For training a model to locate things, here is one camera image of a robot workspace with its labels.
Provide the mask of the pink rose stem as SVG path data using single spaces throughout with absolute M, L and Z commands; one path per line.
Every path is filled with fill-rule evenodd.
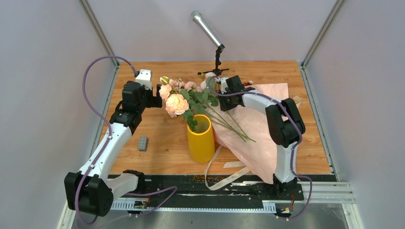
M 160 77 L 160 83 L 159 94 L 168 115 L 172 118 L 183 117 L 189 129 L 196 132 L 198 121 L 194 116 L 197 114 L 197 103 L 192 98 L 197 89 L 196 83 L 185 82 L 181 78 L 174 80 L 167 76 Z

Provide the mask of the pink flower bouquet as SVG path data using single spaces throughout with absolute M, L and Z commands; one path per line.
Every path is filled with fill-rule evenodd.
M 213 72 L 203 73 L 202 82 L 197 85 L 196 92 L 192 98 L 195 99 L 197 105 L 197 115 L 206 115 L 212 121 L 220 127 L 224 127 L 234 132 L 244 142 L 247 140 L 255 142 L 238 124 L 236 119 L 230 114 L 229 111 L 218 111 L 220 102 L 218 96 L 211 92 L 211 89 L 215 89 L 216 79 L 211 79 L 215 74 Z

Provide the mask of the pink wrapping paper sheet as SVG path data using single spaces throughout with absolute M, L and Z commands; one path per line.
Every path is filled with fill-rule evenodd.
M 255 142 L 249 140 L 244 142 L 234 132 L 213 124 L 214 139 L 220 144 L 220 148 L 228 148 L 239 159 L 238 163 L 227 162 L 226 165 L 242 167 L 242 169 L 209 188 L 217 190 L 249 172 L 253 172 L 264 182 L 273 184 L 273 174 L 277 164 L 277 145 L 270 137 L 265 115 L 252 108 L 241 106 L 231 110 L 230 114 Z

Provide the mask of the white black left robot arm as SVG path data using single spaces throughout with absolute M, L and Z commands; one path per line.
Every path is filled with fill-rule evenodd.
M 111 180 L 108 174 L 119 152 L 142 121 L 144 110 L 154 107 L 161 108 L 162 99 L 153 93 L 151 81 L 128 81 L 124 85 L 122 100 L 111 115 L 102 141 L 79 171 L 69 172 L 64 179 L 67 204 L 71 210 L 103 217 L 116 199 L 127 193 L 135 197 L 145 194 L 146 184 L 140 180 L 142 173 L 126 170 Z

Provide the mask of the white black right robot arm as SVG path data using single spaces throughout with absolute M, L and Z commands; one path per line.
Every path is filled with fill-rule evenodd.
M 245 87 L 239 76 L 217 78 L 221 90 L 217 93 L 221 111 L 237 106 L 253 108 L 266 115 L 269 134 L 277 145 L 277 164 L 273 174 L 273 194 L 285 199 L 298 188 L 295 172 L 296 150 L 306 131 L 293 99 L 279 100 Z

